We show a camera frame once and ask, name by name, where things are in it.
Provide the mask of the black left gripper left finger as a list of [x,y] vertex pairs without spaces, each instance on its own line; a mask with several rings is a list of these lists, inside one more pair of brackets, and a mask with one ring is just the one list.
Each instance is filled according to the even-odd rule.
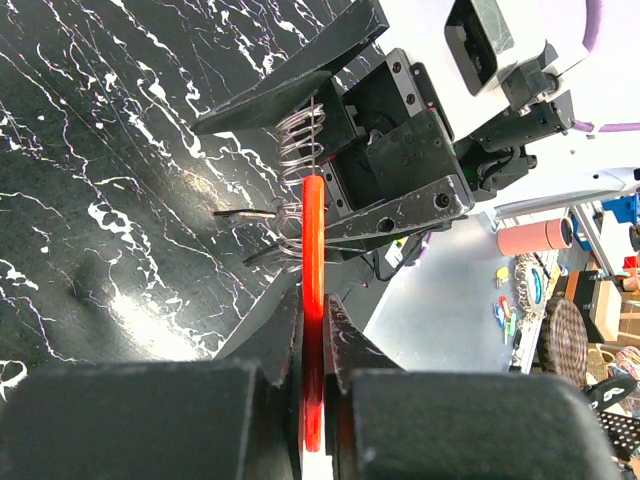
[[5,479],[298,479],[302,295],[216,360],[55,365],[1,411]]

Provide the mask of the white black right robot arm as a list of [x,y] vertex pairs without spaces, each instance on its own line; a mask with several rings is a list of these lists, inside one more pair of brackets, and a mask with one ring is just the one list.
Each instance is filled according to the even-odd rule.
[[528,1],[354,1],[193,132],[274,128],[282,183],[324,178],[340,262],[524,177],[527,146],[574,124],[562,74]]

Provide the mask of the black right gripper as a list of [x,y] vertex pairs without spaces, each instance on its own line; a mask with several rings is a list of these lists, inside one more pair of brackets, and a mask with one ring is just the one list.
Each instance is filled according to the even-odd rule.
[[475,205],[422,64],[396,48],[348,91],[331,80],[388,28],[380,2],[354,1],[258,84],[192,126],[196,135],[271,127],[320,89],[326,204],[330,219],[344,217],[325,227],[326,246],[438,227]]

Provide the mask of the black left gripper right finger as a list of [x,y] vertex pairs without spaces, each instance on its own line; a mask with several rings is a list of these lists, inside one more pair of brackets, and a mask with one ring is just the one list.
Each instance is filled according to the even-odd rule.
[[551,375],[407,371],[325,299],[325,450],[338,479],[616,479],[587,400]]

